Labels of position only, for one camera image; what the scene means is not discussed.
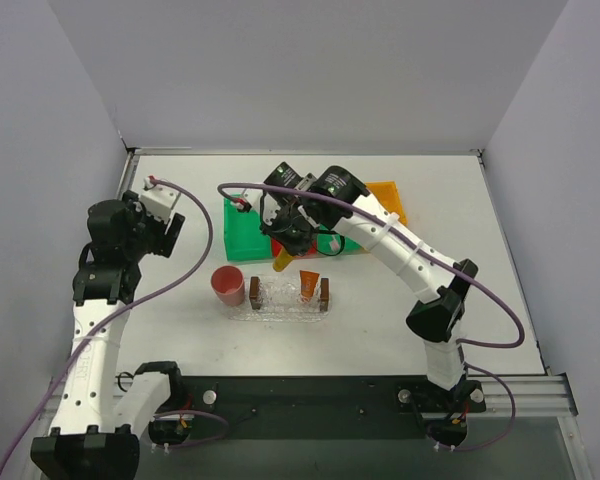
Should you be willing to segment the yellow toothpaste tube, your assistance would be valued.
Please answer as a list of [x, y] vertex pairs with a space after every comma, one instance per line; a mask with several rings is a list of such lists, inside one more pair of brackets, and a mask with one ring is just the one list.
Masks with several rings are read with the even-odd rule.
[[272, 264], [273, 269], [276, 272], [282, 272], [284, 271], [287, 266], [292, 262], [293, 260], [276, 260], [274, 259], [274, 262]]

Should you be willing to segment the orange toothpaste tube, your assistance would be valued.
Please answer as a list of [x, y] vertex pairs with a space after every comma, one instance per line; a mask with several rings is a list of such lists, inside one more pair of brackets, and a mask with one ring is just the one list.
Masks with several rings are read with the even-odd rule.
[[303, 302], [309, 302], [316, 291], [320, 280], [320, 274], [308, 270], [300, 270], [300, 298]]

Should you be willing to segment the pink plastic cup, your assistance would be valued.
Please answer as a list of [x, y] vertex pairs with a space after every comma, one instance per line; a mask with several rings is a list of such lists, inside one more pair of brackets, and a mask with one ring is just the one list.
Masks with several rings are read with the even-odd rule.
[[211, 276], [211, 287], [226, 306], [237, 307], [244, 302], [244, 276], [235, 266], [226, 265], [216, 269]]

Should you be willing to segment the white toothbrush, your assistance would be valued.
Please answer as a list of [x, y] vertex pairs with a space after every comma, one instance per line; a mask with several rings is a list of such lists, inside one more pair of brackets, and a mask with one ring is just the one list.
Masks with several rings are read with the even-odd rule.
[[338, 236], [333, 235], [329, 241], [329, 247], [332, 253], [336, 254], [341, 248], [341, 241]]

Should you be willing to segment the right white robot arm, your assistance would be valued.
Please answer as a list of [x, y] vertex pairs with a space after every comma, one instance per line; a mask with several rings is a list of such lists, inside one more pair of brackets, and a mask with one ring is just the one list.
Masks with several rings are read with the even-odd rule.
[[288, 254], [306, 254], [324, 229], [361, 246], [409, 287], [417, 302], [406, 324], [424, 342], [427, 379], [453, 390], [465, 375], [458, 323], [477, 266], [431, 248], [341, 166], [315, 177], [281, 163], [264, 183], [267, 190], [247, 189], [243, 197], [259, 215], [261, 232]]

